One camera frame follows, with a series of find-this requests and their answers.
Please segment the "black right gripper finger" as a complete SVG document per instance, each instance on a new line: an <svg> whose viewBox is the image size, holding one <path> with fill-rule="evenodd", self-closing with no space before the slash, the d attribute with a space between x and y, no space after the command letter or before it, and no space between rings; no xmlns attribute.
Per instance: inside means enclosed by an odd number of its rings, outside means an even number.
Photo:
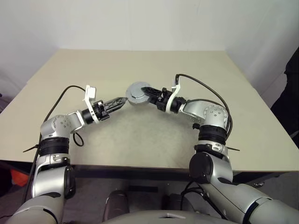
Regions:
<svg viewBox="0 0 299 224"><path fill-rule="evenodd" d="M142 87L141 90L147 96L160 96L162 94L162 92L160 90L149 87L149 86Z"/></svg>
<svg viewBox="0 0 299 224"><path fill-rule="evenodd" d="M160 96L160 91L145 91L146 96L149 97L149 102L156 105L158 97Z"/></svg>

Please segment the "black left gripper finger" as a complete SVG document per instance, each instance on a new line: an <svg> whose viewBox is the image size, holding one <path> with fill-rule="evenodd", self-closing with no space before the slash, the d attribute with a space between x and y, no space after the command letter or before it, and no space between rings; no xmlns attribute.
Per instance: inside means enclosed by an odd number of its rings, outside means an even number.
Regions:
<svg viewBox="0 0 299 224"><path fill-rule="evenodd" d="M105 109L120 109L124 106L128 98L117 97L112 100L105 102Z"/></svg>
<svg viewBox="0 0 299 224"><path fill-rule="evenodd" d="M121 109L124 105L125 105L125 102L107 103L107 113L111 114L112 112Z"/></svg>

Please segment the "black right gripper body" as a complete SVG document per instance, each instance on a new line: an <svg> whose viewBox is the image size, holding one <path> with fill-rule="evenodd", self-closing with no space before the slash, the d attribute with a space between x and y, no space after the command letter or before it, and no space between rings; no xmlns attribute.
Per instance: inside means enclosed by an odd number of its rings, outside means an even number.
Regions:
<svg viewBox="0 0 299 224"><path fill-rule="evenodd" d="M161 92L157 97L157 109L161 111L166 111L166 106L170 97L170 91L168 91L165 87L162 88Z"/></svg>

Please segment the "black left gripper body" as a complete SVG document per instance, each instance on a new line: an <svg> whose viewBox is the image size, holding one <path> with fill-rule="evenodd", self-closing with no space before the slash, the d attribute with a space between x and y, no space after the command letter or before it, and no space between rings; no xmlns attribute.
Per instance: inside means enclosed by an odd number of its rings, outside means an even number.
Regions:
<svg viewBox="0 0 299 224"><path fill-rule="evenodd" d="M105 109L105 104L102 100L93 103L93 111L98 121L103 121L110 118L110 115Z"/></svg>

